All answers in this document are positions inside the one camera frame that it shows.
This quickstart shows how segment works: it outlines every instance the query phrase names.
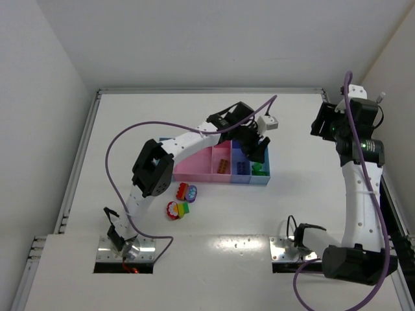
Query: purple cable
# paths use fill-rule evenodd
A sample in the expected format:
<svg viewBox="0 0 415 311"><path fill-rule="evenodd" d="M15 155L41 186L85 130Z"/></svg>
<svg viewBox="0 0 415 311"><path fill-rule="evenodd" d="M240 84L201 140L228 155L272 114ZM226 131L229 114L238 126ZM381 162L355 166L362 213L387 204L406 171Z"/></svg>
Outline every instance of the purple cable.
<svg viewBox="0 0 415 311"><path fill-rule="evenodd" d="M127 127L127 128L125 128L125 129L123 129L121 132L119 132L113 139L112 139L112 141L111 141L111 143L110 143L110 145L108 146L108 149L106 150L106 154L105 154L105 172L106 172L106 175L107 175L107 177L108 177L108 180L110 181L110 183L111 183L111 186L113 187L113 189L114 189L114 191L115 191L115 193L117 194L117 196L118 196L118 198L119 198L119 200L121 201L121 204L123 205L123 207L124 207L124 210L125 210L125 213L127 214L127 218L128 218L128 221L130 222L130 224L131 224L131 226L133 227L133 229L139 234L139 235L142 235L142 236L145 236L146 238L154 238L154 239L156 239L156 238L162 238L162 239L164 239L164 238L168 238L168 239L170 239L170 242L167 244L167 246L163 249L163 251L157 256L157 258L154 260L154 263L153 264L155 264L156 262L157 262L157 260L167 251L167 249L170 247L170 245L173 243L173 240L174 240L174 238L173 238L173 236L171 236L171 235L166 235L166 236L156 236L156 235L148 235L148 234L146 234L146 233L144 233L144 232L142 232L142 231L140 231L138 228L137 228L137 226L134 224L134 222L133 222L133 220L132 220L132 217L130 216L130 213L128 212L128 207L127 207L127 205L126 205L126 203L125 203L125 201L124 201L124 199L123 199L123 196L121 195L121 193L119 192L119 190L118 190L118 188L117 188L117 186L115 185L115 183L114 183L114 180L112 179L112 177L111 177L111 174L110 174L110 169L109 169L109 167L108 167L108 158L110 157L110 151L111 151L111 148L112 148L112 146L114 145L114 143L116 142L116 140L118 140L118 138L120 138L120 136L122 136L122 134L124 134L124 133L126 133L126 132L128 132L129 130L131 130L131 129L133 129L133 128L137 128L138 126L141 126L141 125L149 125L149 124L159 124L159 125L167 125L167 126L173 126L173 127L175 127L175 128L182 128L182 129L184 129L184 130L188 130L188 131L190 131L190 132L195 132L195 133L201 133L201 134L204 134L204 135L213 135L213 134L222 134L222 133L226 133L226 132L228 132L228 131L232 131L234 128L237 128L238 126L240 126L240 125L242 125L242 124L244 124L247 120L249 120L251 117L253 117L253 116L255 116L258 112L260 112L262 109L264 109L265 107L267 107L268 105L269 106L271 106L272 105L272 103L275 101L275 99L277 98L277 95L274 95L273 97L271 97L270 99L268 99L267 100L267 102L265 103L265 104L263 104L261 107L259 107L258 109L256 109L253 113L251 113L249 116L247 116L245 119L243 119L243 120L241 120L241 121L239 121L237 124L235 124L235 125L233 125L233 126L230 126L229 128L226 128L226 129L224 129L224 130L221 130L221 131L217 131L217 132L204 132L204 131L199 131L199 130L196 130L196 129L194 129L194 128L190 128L190 127L188 127L188 126L184 126L184 125L180 125L180 124L175 124L175 123L170 123L170 122L162 122L162 121L147 121L147 122L140 122L140 123L136 123L136 124L133 124L133 125L131 125L131 126L129 126L129 127Z"/></svg>
<svg viewBox="0 0 415 311"><path fill-rule="evenodd" d="M351 82L352 78L353 78L353 73L351 71L348 71L346 73L345 77L344 77L344 83L343 83L344 102L346 104L346 113L348 115L351 132L353 134L353 139L355 141L357 151L359 153L359 159L360 159L360 162L361 162L361 165L362 165L362 170L363 170L363 175L364 175L364 179L365 179L365 182L366 182L366 186L368 187L369 191L371 192L370 196L372 198L373 205L375 206L376 213L377 213L377 215L379 217L379 221L381 223L383 240L385 242L385 263L383 264L383 269L382 269L381 276L379 277L379 280L376 283L373 290L360 303L358 303L357 305L355 305L354 307L352 307L350 309L347 309L346 311L360 310L362 307L367 305L375 297L375 295L377 294L377 292L381 288L381 286L383 284L383 281L386 279L386 275L388 274L388 269L389 269L389 262L390 262L389 237L388 237L388 231L386 229L385 219L383 219L381 207L379 206L379 202L377 201L376 195L374 194L374 189L372 187L372 184L370 183L368 170L366 168L366 163L364 162L364 156L363 156L363 151L362 151L362 148L361 148L361 142L359 140L359 136L357 135L357 130L356 130L356 127L355 127L355 121L353 120L353 115L351 114L350 100L349 100L349 85L350 85L350 82ZM294 275L294 278L292 280L292 286L294 287L294 293L296 294L297 299L303 305L303 307L306 308L308 311L314 311L314 310L312 308L310 308L310 306L308 306L304 302L304 300L300 297L300 294L298 293L298 289L297 289L297 278L298 278L298 275L300 274L300 272L308 264L310 264L314 261L316 261L316 259L304 262L298 268L298 270L296 271L296 273Z"/></svg>

